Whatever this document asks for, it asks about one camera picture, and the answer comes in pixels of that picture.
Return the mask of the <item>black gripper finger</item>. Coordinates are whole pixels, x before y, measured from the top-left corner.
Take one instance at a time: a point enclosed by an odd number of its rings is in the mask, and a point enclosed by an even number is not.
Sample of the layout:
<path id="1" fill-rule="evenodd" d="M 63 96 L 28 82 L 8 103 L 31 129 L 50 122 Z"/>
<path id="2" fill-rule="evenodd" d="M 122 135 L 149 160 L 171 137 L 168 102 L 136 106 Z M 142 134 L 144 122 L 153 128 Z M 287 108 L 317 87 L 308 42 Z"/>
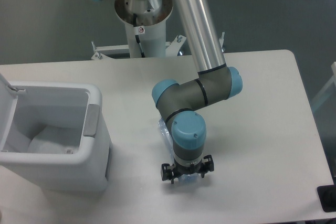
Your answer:
<path id="1" fill-rule="evenodd" d="M 176 178 L 181 177 L 181 173 L 178 171 L 175 164 L 164 163 L 161 165 L 161 178 L 162 181 L 169 180 L 171 184 L 174 184 Z"/>
<path id="2" fill-rule="evenodd" d="M 206 155 L 203 157 L 201 161 L 200 168 L 198 170 L 198 173 L 201 175 L 202 178 L 205 177 L 205 174 L 208 172 L 214 171 L 214 161 L 212 155 Z"/>

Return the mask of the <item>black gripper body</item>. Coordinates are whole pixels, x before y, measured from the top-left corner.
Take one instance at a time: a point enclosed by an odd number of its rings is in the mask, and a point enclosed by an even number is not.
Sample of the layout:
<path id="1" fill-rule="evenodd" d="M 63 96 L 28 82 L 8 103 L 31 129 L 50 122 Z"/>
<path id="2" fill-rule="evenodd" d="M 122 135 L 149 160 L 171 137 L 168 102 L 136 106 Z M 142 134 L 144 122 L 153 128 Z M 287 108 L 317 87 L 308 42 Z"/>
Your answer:
<path id="1" fill-rule="evenodd" d="M 192 175 L 199 173 L 201 171 L 203 162 L 200 161 L 196 165 L 191 166 L 183 166 L 179 164 L 177 161 L 174 161 L 174 168 L 173 168 L 173 174 L 177 177 L 180 177 L 182 175 Z"/>

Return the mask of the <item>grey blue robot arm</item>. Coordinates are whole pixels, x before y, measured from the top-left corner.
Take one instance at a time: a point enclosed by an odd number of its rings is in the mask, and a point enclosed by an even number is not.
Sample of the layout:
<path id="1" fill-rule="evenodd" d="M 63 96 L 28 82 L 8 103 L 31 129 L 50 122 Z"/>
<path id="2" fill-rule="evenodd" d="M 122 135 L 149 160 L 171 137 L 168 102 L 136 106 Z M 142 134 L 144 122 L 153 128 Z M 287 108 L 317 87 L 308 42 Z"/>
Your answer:
<path id="1" fill-rule="evenodd" d="M 206 125 L 197 110 L 234 97 L 243 88 L 238 70 L 226 64 L 207 0 L 115 0 L 130 57 L 166 56 L 166 20 L 173 6 L 179 9 L 198 77 L 183 84 L 163 80 L 152 90 L 172 139 L 173 163 L 161 166 L 162 180 L 171 182 L 183 175 L 204 176 L 214 170 L 212 156 L 203 154 Z"/>

